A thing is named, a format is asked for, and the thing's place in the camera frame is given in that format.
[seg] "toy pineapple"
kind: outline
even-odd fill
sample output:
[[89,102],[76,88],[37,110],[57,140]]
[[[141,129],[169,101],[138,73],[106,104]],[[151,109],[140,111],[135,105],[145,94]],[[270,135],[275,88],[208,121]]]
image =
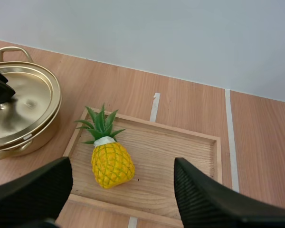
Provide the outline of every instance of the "toy pineapple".
[[104,105],[98,114],[86,108],[94,125],[86,120],[76,122],[85,124],[80,128],[87,129],[94,137],[93,141],[84,143],[95,146],[91,163],[96,182],[105,189],[128,182],[134,176],[135,167],[127,150],[115,139],[125,129],[112,132],[117,110],[106,118]]

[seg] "white band on pineapple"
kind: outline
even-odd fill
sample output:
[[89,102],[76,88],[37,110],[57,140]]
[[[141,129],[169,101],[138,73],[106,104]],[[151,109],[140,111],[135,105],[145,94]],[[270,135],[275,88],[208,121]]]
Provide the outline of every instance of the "white band on pineapple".
[[94,142],[94,147],[109,144],[109,143],[115,143],[115,140],[109,136],[105,136],[105,137],[102,137],[100,139],[97,139]]

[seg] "white tape line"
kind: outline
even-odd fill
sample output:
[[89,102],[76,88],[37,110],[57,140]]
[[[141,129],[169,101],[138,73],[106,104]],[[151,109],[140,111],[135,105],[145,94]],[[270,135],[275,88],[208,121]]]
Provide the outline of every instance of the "white tape line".
[[137,218],[136,217],[130,217],[128,228],[136,228],[137,226]]
[[227,114],[228,138],[229,138],[229,149],[230,149],[232,189],[233,191],[239,192],[238,163],[237,163],[236,144],[234,141],[234,133],[233,133],[230,89],[225,89],[225,99],[226,99],[226,114]]
[[151,122],[156,121],[156,115],[157,115],[157,110],[158,110],[158,103],[160,102],[160,96],[161,94],[159,93],[155,93],[154,95],[154,100],[153,100],[153,105],[152,105],[152,110],[151,110],[151,115],[150,115]]

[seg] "pineapple crown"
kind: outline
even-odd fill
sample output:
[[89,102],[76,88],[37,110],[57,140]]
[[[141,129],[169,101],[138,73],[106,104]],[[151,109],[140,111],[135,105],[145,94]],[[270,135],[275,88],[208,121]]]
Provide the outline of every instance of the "pineapple crown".
[[86,107],[89,115],[91,116],[93,120],[93,124],[87,120],[76,120],[77,123],[83,123],[85,126],[78,127],[77,129],[86,129],[89,131],[93,137],[93,141],[87,141],[84,142],[85,144],[93,144],[96,140],[109,136],[113,138],[116,142],[115,136],[124,131],[125,129],[121,129],[115,132],[112,132],[113,129],[113,121],[115,119],[116,113],[118,110],[112,112],[109,116],[105,116],[105,106],[103,104],[101,111],[99,113],[96,113],[93,111],[93,109]]

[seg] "white wall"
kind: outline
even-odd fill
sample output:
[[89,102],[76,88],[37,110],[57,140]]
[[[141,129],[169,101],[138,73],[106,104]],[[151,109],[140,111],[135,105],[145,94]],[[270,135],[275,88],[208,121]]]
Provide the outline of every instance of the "white wall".
[[285,0],[0,0],[0,39],[285,101]]

